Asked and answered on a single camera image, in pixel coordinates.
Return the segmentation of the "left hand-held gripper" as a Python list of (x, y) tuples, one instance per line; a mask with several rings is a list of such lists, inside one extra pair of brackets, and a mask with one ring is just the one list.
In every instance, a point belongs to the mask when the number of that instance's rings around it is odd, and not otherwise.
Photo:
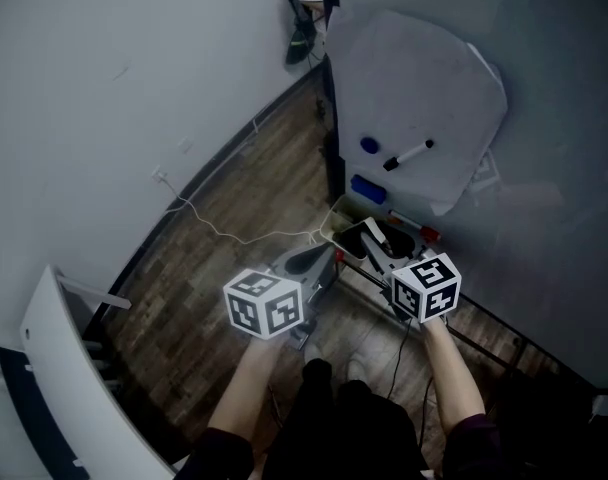
[(282, 334), (298, 349), (315, 331), (317, 304), (334, 282), (331, 244), (299, 247), (282, 254), (266, 270), (245, 269), (223, 287), (231, 325), (269, 340)]

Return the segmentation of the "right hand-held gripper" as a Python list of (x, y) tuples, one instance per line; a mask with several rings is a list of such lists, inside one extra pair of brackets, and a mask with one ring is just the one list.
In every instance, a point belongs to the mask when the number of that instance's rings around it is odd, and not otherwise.
[(458, 304), (462, 276), (446, 253), (423, 247), (417, 258), (393, 258), (390, 241), (374, 219), (364, 221), (360, 242), (372, 266), (381, 273), (384, 298), (401, 321), (423, 324)]

